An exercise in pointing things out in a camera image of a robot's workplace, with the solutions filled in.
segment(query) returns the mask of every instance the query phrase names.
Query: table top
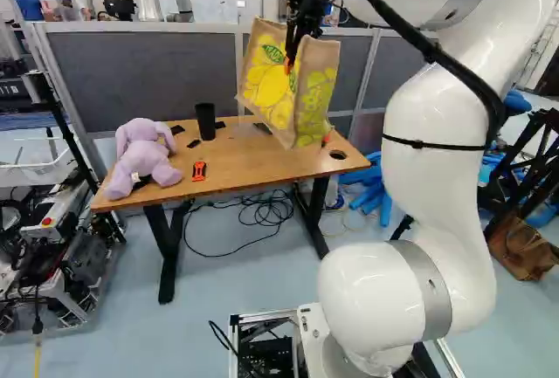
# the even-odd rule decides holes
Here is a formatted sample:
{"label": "table top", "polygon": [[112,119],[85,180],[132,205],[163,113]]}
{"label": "table top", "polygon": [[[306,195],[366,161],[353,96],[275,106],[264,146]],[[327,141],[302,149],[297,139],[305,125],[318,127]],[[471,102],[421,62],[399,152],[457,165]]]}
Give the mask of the table top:
{"label": "table top", "polygon": [[[103,195],[103,190],[110,179],[111,170],[93,199],[91,210],[107,212],[147,206],[370,167],[370,162],[336,131],[332,132],[330,142],[324,148],[316,143],[302,148],[284,149],[273,135],[266,134],[252,124],[259,122],[255,116],[232,116],[218,120],[225,122],[225,127],[217,130],[216,139],[202,141],[194,148],[187,148],[187,145],[200,138],[196,120],[167,122],[170,127],[180,125],[185,129],[185,132],[175,135],[177,152],[169,158],[171,165],[184,174],[178,184],[161,188],[152,181],[128,197],[109,201]],[[342,151],[346,158],[333,158],[330,154],[334,151]],[[195,162],[207,164],[206,179],[202,182],[191,180]]]}

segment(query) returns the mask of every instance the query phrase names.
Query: blue shirt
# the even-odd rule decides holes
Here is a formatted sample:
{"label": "blue shirt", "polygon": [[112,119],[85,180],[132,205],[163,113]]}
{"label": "blue shirt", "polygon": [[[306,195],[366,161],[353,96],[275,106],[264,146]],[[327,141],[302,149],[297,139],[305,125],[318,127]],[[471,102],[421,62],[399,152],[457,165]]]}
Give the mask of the blue shirt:
{"label": "blue shirt", "polygon": [[17,5],[24,15],[24,20],[37,22],[45,20],[41,10],[41,0],[16,0]]}

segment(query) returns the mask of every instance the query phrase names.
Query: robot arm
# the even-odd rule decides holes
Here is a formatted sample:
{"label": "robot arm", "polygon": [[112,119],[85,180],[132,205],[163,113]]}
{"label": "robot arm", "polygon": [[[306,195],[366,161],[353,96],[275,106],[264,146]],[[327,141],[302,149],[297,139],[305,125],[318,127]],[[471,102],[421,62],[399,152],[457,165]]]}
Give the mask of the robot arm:
{"label": "robot arm", "polygon": [[[383,24],[369,0],[343,1],[354,16]],[[473,78],[463,82],[455,75],[465,71],[450,73],[438,63],[450,61],[435,59],[386,109],[383,179],[416,220],[411,239],[342,247],[321,265],[319,299],[331,334],[374,376],[403,365],[413,343],[471,329],[494,308],[493,264],[476,200],[491,116],[480,99],[493,91],[504,97],[556,6],[556,0],[386,2],[410,27],[436,30],[448,59]],[[480,84],[482,93],[473,88]]]}

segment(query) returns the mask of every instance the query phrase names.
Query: purple plush elephant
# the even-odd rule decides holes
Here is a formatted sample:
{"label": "purple plush elephant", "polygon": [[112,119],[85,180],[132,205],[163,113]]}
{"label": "purple plush elephant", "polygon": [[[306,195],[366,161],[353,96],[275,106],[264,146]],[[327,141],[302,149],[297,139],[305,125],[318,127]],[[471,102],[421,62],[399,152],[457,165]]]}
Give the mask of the purple plush elephant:
{"label": "purple plush elephant", "polygon": [[[169,164],[169,151],[176,152],[175,138],[162,122],[137,118],[116,130],[116,158],[111,181],[105,187],[105,196],[114,201],[130,195],[134,187],[133,175],[151,175],[160,186],[171,186],[183,178]],[[162,137],[165,145],[158,142]]]}

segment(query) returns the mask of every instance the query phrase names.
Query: black strap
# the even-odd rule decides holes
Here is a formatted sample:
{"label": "black strap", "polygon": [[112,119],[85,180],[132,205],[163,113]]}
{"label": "black strap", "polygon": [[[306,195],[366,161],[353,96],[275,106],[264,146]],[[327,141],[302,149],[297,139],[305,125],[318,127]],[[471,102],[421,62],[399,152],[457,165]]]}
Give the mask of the black strap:
{"label": "black strap", "polygon": [[409,230],[411,228],[411,224],[413,223],[413,217],[406,215],[404,219],[400,222],[397,228],[394,230],[392,237],[390,237],[390,241],[398,240],[404,231]]}
{"label": "black strap", "polygon": [[435,149],[449,149],[451,151],[484,151],[486,149],[485,145],[434,144],[432,142],[423,142],[419,140],[405,140],[403,138],[397,138],[396,136],[391,136],[387,134],[383,134],[383,138],[389,141],[397,142],[399,144],[409,145],[414,149],[435,148]]}

